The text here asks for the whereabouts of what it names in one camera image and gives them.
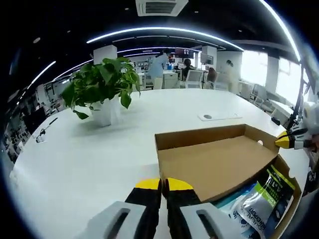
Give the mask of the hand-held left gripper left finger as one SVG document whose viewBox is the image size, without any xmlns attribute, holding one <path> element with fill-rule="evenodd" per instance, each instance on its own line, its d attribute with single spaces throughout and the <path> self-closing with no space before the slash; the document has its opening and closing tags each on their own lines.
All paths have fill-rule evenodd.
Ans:
<svg viewBox="0 0 319 239">
<path fill-rule="evenodd" d="M 152 239 L 159 223 L 161 179 L 135 185 L 125 201 L 116 201 L 93 216 L 81 239 Z"/>
</svg>

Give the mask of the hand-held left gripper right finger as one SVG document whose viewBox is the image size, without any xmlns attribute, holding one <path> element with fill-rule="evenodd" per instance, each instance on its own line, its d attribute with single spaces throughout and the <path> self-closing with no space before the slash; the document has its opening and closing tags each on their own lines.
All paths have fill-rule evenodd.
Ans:
<svg viewBox="0 0 319 239">
<path fill-rule="evenodd" d="M 211 202 L 202 203 L 193 187 L 166 178 L 162 193 L 167 204 L 167 224 L 173 239 L 239 239 L 239 226 Z"/>
</svg>

